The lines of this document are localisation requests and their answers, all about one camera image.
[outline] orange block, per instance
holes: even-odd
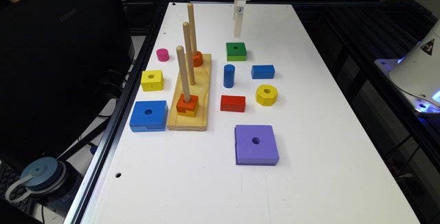
[[[194,67],[200,67],[204,63],[204,57],[201,52],[197,51],[197,55],[192,56],[192,61],[194,62]]]
[[[199,96],[190,96],[191,102],[185,103],[184,94],[180,95],[179,101],[177,101],[177,112],[185,113],[186,111],[196,111],[197,103],[199,103]]]
[[[246,97],[221,96],[220,111],[245,112]]]

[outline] green square block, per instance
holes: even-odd
[[[246,56],[227,56],[228,62],[246,61]]]
[[[226,43],[226,55],[246,56],[245,43]]]

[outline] blue rectangular block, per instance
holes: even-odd
[[[273,79],[275,68],[273,65],[253,65],[250,73],[252,79]]]
[[[131,131],[165,131],[167,111],[165,100],[137,101],[129,123]]]

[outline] purple square block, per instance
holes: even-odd
[[[235,126],[236,165],[275,166],[280,157],[270,125]]]

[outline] blue square block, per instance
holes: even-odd
[[[275,166],[279,155],[270,125],[235,126],[236,165]]]
[[[133,132],[165,131],[168,106],[165,100],[137,101],[130,119]]]
[[[273,65],[254,65],[250,73],[252,79],[273,79],[275,68]]]

